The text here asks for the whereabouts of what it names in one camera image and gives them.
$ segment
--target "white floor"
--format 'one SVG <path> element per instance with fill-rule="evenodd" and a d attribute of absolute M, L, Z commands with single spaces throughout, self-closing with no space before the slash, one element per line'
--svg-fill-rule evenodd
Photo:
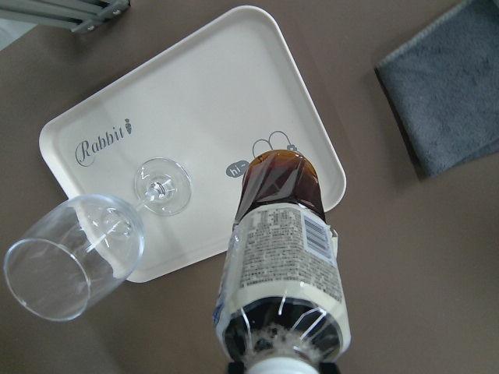
<path fill-rule="evenodd" d="M 34 23 L 0 19 L 0 51 L 35 26 Z"/>

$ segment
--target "nutrition label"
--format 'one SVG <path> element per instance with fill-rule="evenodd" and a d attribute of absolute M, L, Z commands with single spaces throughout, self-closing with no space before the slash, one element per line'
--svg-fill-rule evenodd
<path fill-rule="evenodd" d="M 329 227 L 293 206 L 254 210 L 241 222 L 246 244 L 239 286 L 300 281 L 342 301 Z"/>

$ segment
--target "wine glass base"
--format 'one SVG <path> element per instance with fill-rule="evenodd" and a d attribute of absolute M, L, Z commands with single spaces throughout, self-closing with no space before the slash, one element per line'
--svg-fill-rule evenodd
<path fill-rule="evenodd" d="M 135 192 L 151 212 L 172 216 L 184 210 L 189 203 L 192 184 L 180 164 L 159 157 L 139 167 L 135 175 Z"/>

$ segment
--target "barcode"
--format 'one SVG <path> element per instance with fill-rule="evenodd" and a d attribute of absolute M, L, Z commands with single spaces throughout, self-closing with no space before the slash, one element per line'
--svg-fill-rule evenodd
<path fill-rule="evenodd" d="M 313 221 L 308 216 L 304 216 L 303 223 L 305 224 L 305 238 L 306 249 L 318 256 L 325 259 L 329 263 L 333 263 L 333 252 L 331 250 L 331 243 L 326 228 Z"/>

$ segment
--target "white bottle cap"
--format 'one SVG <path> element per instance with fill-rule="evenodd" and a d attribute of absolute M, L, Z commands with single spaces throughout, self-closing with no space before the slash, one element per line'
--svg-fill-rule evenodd
<path fill-rule="evenodd" d="M 297 358 L 273 357 L 251 366 L 247 374 L 319 374 L 319 372 Z"/>

